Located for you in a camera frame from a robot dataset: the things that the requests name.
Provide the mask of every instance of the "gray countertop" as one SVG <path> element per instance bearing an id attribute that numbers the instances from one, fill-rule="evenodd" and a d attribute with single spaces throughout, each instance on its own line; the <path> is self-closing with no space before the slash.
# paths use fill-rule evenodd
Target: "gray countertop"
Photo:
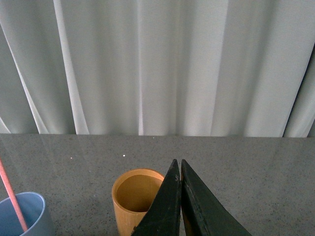
<path id="1" fill-rule="evenodd" d="M 174 158 L 253 236 L 315 232 L 314 138 L 1 134 L 0 155 L 16 193 L 44 196 L 57 235 L 116 236 L 115 179 L 142 167 L 166 174 Z"/>

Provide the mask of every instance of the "bamboo cup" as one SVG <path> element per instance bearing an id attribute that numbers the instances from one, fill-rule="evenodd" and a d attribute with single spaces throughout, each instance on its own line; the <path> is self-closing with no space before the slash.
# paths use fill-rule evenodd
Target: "bamboo cup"
<path id="1" fill-rule="evenodd" d="M 130 236 L 151 206 L 164 176 L 151 169 L 122 174 L 112 188 L 114 211 L 120 236 Z"/>

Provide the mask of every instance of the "speckled stone surface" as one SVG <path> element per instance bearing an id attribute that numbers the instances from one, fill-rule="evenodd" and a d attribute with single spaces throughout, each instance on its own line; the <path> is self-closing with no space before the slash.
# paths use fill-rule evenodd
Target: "speckled stone surface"
<path id="1" fill-rule="evenodd" d="M 173 158 L 253 236 L 315 232 L 314 138 L 1 134 L 0 155 L 16 193 L 44 196 L 59 236 L 117 236 L 115 179 L 141 167 L 165 174 Z"/>

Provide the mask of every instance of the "cup rim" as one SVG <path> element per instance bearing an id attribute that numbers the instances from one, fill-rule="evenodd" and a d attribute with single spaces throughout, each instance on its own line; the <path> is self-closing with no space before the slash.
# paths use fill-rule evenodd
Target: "cup rim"
<path id="1" fill-rule="evenodd" d="M 30 194 L 30 195 L 37 195 L 37 196 L 39 196 L 39 197 L 41 198 L 41 200 L 43 201 L 43 209 L 42 209 L 42 211 L 41 211 L 41 213 L 40 213 L 38 219 L 34 222 L 34 224 L 33 224 L 31 227 L 29 227 L 28 230 L 26 230 L 25 232 L 23 232 L 23 233 L 22 233 L 21 235 L 19 235 L 19 236 L 25 236 L 26 233 L 28 233 L 33 227 L 35 227 L 35 225 L 39 222 L 39 220 L 40 220 L 41 217 L 43 216 L 44 211 L 45 211 L 45 208 L 46 208 L 45 199 L 44 199 L 44 197 L 43 197 L 42 195 L 40 195 L 39 193 L 35 193 L 35 192 L 22 192 L 22 193 L 17 193 L 17 194 L 15 194 L 15 196 L 25 195 L 25 194 Z M 10 198 L 9 198 L 9 197 L 6 198 L 6 199 L 4 199 L 4 200 L 2 200 L 2 201 L 0 202 L 0 205 L 1 205 L 1 203 L 3 203 L 4 201 L 8 201 L 8 200 L 10 201 Z"/>
<path id="2" fill-rule="evenodd" d="M 116 198 L 116 193 L 118 188 L 121 186 L 121 184 L 128 178 L 132 177 L 132 176 L 136 176 L 136 175 L 147 175 L 147 176 L 151 176 L 160 180 L 164 180 L 164 175 L 162 175 L 160 172 L 153 170 L 153 169 L 149 169 L 149 168 L 138 168 L 138 169 L 133 169 L 130 171 L 127 171 L 125 173 L 123 173 L 122 175 L 120 175 L 114 182 L 113 187 L 112 187 L 112 198 L 113 198 L 113 202 L 116 206 L 118 206 L 121 210 L 124 210 L 128 213 L 131 214 L 145 214 L 146 211 L 144 212 L 137 212 L 137 211 L 132 211 L 132 210 L 128 210 L 126 208 L 124 208 L 122 205 L 119 204 L 119 202 L 117 201 Z"/>

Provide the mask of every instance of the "pink straw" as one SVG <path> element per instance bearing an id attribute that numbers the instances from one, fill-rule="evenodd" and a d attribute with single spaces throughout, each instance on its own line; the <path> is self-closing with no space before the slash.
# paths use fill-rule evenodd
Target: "pink straw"
<path id="1" fill-rule="evenodd" d="M 10 197 L 10 200 L 11 200 L 12 205 L 14 207 L 15 213 L 16 213 L 16 215 L 19 218 L 19 221 L 20 221 L 20 224 L 22 226 L 22 229 L 25 232 L 26 230 L 28 230 L 28 227 L 27 227 L 27 225 L 25 223 L 25 220 L 24 220 L 23 214 L 21 212 L 20 206 L 18 204 L 18 201 L 16 200 L 16 197 L 15 197 L 15 194 L 13 192 L 12 186 L 10 184 L 9 178 L 6 175 L 3 163 L 1 161 L 1 157 L 0 157 L 0 176 L 1 176 L 2 181 L 4 183 L 5 189 L 6 189 L 8 195 Z"/>

